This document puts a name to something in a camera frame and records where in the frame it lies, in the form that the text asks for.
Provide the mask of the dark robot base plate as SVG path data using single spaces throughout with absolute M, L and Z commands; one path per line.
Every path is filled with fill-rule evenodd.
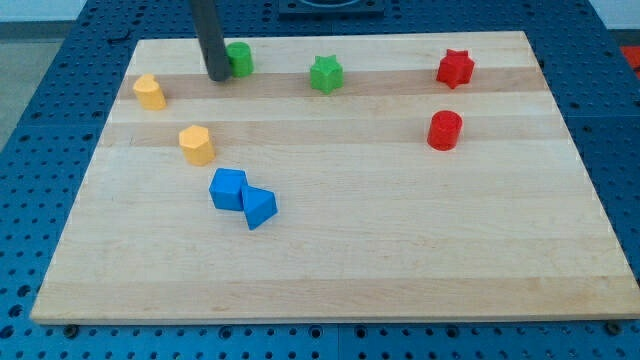
M 277 0 L 278 17 L 295 19 L 340 17 L 349 15 L 383 15 L 385 0 Z

